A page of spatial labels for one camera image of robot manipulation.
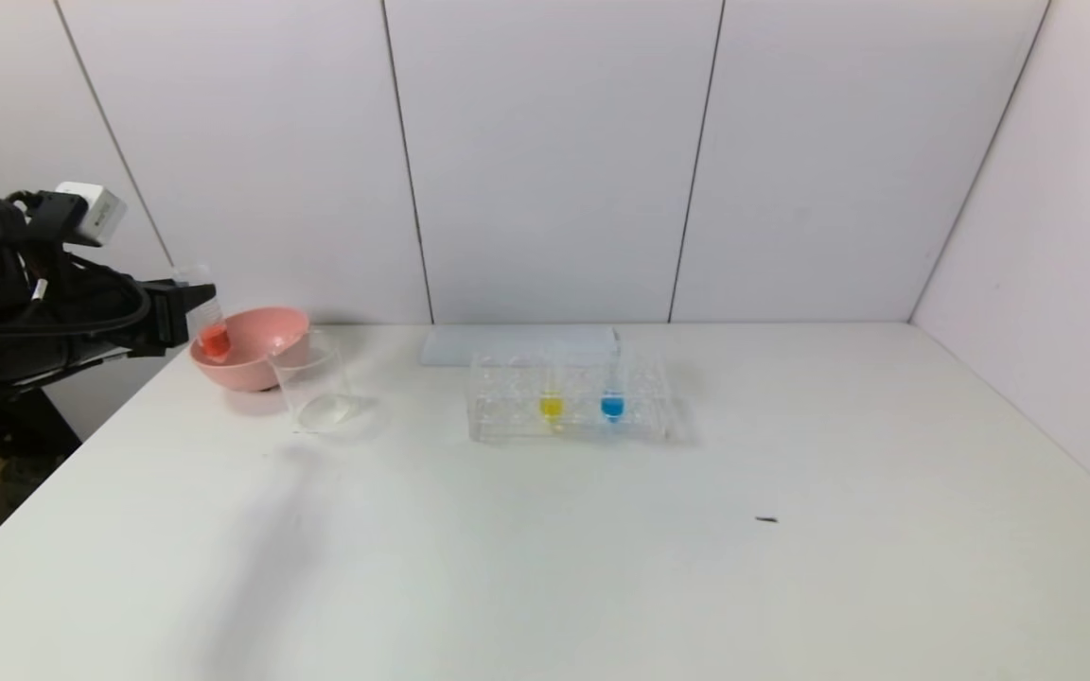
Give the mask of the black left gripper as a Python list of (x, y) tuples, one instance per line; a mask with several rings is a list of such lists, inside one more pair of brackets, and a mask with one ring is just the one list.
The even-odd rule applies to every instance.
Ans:
[[(140, 357), (162, 357), (168, 350), (187, 344), (187, 318), (215, 318), (217, 289), (211, 283), (177, 285), (173, 280), (143, 281), (150, 309), (140, 323), (92, 335), (116, 348), (128, 349)], [(75, 323), (90, 323), (125, 316), (138, 307), (132, 294), (122, 289), (92, 294), (75, 306)]]

